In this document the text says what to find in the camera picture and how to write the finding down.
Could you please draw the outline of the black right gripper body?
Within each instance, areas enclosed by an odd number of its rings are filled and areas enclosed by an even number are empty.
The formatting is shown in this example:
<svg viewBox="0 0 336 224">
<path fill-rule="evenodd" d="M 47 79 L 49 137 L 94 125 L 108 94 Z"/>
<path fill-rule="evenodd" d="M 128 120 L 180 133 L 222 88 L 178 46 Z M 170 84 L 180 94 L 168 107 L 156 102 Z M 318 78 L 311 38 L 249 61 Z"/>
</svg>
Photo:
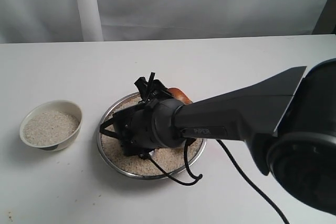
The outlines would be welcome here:
<svg viewBox="0 0 336 224">
<path fill-rule="evenodd" d="M 113 113 L 113 128 L 120 136 L 119 142 L 139 147 L 159 149 L 162 143 L 154 133 L 153 112 L 162 100 L 141 102 Z"/>
</svg>

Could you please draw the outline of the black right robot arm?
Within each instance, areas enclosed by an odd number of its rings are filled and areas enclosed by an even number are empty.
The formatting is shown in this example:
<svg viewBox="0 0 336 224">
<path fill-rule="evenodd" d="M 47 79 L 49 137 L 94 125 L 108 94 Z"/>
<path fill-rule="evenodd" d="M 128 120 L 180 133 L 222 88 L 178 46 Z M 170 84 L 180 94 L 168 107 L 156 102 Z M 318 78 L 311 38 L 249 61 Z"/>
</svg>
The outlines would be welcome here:
<svg viewBox="0 0 336 224">
<path fill-rule="evenodd" d="M 264 175 L 302 203 L 335 214 L 335 60 L 184 104 L 152 95 L 113 115 L 126 148 L 176 148 L 188 138 L 243 141 Z"/>
</svg>

